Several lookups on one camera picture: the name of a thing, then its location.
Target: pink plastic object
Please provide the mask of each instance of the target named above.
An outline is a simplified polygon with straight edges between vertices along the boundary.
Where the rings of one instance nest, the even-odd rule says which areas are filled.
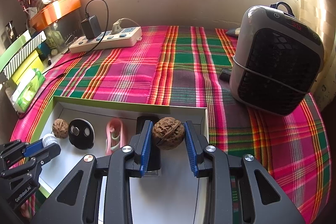
[[[127,132],[122,120],[113,118],[106,126],[106,155],[111,155],[117,149],[127,145]]]

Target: power adapter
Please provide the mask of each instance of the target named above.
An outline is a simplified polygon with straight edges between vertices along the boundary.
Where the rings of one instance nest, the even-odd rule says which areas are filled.
[[[94,39],[101,34],[101,28],[98,22],[97,16],[90,17],[88,13],[85,13],[86,19],[81,22],[83,32],[86,38]]]

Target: power strip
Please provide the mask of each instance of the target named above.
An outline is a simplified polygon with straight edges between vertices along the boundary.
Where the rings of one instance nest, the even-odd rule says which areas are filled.
[[[87,40],[86,37],[78,38],[74,43],[69,46],[71,53],[88,52],[103,36],[102,32],[97,38]],[[107,48],[122,48],[133,47],[137,41],[142,39],[141,27],[133,27],[121,29],[119,33],[111,34],[111,31],[107,31],[104,39],[95,48],[95,50],[104,50]]]

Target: small black object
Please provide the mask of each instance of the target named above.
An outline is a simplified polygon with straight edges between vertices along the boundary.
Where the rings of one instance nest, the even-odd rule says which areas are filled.
[[[139,116],[136,120],[136,134],[142,132],[146,120],[150,120],[155,125],[159,118],[156,116]],[[161,153],[160,149],[152,142],[150,160],[148,162],[147,171],[155,171],[161,169]]]
[[[159,118],[157,116],[139,116],[136,119],[136,134],[140,134],[143,125],[145,124],[146,120],[150,120],[153,122],[153,125],[156,124],[159,121]]]
[[[231,70],[230,69],[222,69],[222,71],[220,72],[219,78],[222,81],[230,82],[230,76],[231,76]]]
[[[51,65],[51,56],[50,56],[50,54],[48,54],[48,66],[50,66]]]
[[[74,119],[68,128],[69,141],[81,150],[91,149],[95,140],[92,125],[84,119]]]
[[[289,6],[288,3],[284,2],[284,1],[279,1],[279,2],[277,2],[277,3],[271,4],[270,7],[271,7],[271,8],[274,8],[274,9],[278,9],[278,7],[279,7],[280,5],[283,5],[283,6],[286,7],[286,9],[287,9],[287,15],[292,16],[292,17],[295,17],[292,8]]]
[[[86,39],[94,39],[101,34],[101,28],[97,16],[86,18],[81,24]]]

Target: black heater grille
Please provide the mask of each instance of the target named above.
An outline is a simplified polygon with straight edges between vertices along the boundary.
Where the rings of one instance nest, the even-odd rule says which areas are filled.
[[[308,92],[319,68],[320,57],[304,44],[271,29],[254,37],[246,67],[297,90]],[[245,71],[238,88],[246,103],[280,115],[290,114],[305,94]]]

